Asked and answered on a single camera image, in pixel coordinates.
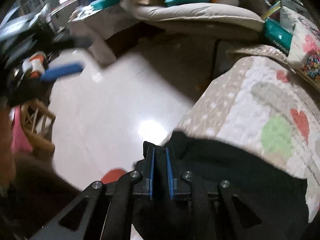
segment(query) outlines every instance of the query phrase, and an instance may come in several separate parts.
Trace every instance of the teal box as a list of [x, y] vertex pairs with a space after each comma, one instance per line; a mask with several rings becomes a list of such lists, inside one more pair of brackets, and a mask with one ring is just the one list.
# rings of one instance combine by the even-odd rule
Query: teal box
[[289, 55], [292, 34], [281, 27], [279, 22], [267, 18], [264, 24], [264, 36], [272, 42], [273, 46]]
[[119, 3], [120, 0], [96, 0], [91, 3], [94, 10], [101, 10]]

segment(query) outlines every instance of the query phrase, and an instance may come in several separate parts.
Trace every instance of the red heart pattern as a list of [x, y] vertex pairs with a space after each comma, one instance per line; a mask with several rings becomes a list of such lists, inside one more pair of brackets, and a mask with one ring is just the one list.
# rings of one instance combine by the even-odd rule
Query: red heart pattern
[[299, 131], [301, 132], [302, 136], [306, 140], [307, 144], [309, 143], [309, 122], [307, 115], [300, 111], [298, 112], [297, 109], [290, 109], [290, 114], [297, 125]]
[[277, 80], [281, 80], [283, 83], [289, 83], [288, 75], [283, 70], [278, 70], [276, 77]]
[[315, 54], [319, 50], [319, 47], [317, 46], [316, 42], [313, 40], [311, 35], [306, 35], [304, 37], [304, 40], [306, 42], [302, 45], [304, 52]]

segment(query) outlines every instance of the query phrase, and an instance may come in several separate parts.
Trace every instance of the red object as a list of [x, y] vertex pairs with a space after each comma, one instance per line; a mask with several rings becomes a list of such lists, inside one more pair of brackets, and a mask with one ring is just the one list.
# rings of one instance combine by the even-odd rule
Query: red object
[[103, 176], [101, 181], [103, 184], [110, 183], [117, 181], [122, 175], [126, 174], [127, 172], [122, 169], [114, 169], [109, 171], [106, 175]]
[[31, 73], [30, 78], [38, 78], [40, 76], [41, 76], [41, 74], [39, 71], [34, 71]]
[[290, 109], [290, 114], [297, 125], [299, 131], [301, 132], [302, 136], [306, 140], [307, 144], [308, 137], [309, 137], [309, 122], [308, 117], [303, 111], [298, 112], [297, 109]]
[[306, 35], [304, 40], [306, 43], [302, 45], [303, 51], [310, 54], [316, 54], [320, 48], [317, 46], [311, 35]]
[[283, 83], [289, 83], [288, 75], [286, 75], [283, 70], [278, 70], [276, 77], [277, 80], [281, 80]]

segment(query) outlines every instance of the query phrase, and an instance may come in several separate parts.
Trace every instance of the triangular cutout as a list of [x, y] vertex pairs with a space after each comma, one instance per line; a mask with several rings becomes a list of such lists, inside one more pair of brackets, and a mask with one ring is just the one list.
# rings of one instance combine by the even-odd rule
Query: triangular cutout
[[243, 228], [247, 229], [255, 225], [261, 224], [261, 219], [240, 199], [233, 196], [232, 202], [239, 216], [240, 223]]
[[88, 205], [88, 198], [83, 198], [68, 214], [60, 219], [59, 224], [72, 231], [78, 230], [82, 216]]

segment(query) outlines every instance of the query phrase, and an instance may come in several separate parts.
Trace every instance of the wooden chair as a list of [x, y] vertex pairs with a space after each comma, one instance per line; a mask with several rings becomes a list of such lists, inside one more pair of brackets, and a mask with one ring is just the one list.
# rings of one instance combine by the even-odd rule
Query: wooden chair
[[[30, 115], [28, 112], [29, 108], [34, 111], [32, 115]], [[35, 127], [38, 113], [43, 114], [40, 132], [37, 132]], [[55, 145], [51, 141], [44, 138], [44, 128], [48, 117], [51, 119], [52, 125], [56, 119], [56, 116], [51, 113], [48, 108], [38, 99], [33, 99], [21, 107], [21, 127], [28, 138], [29, 143], [32, 145], [32, 148], [34, 149], [35, 147], [39, 147], [48, 152], [54, 152]]]

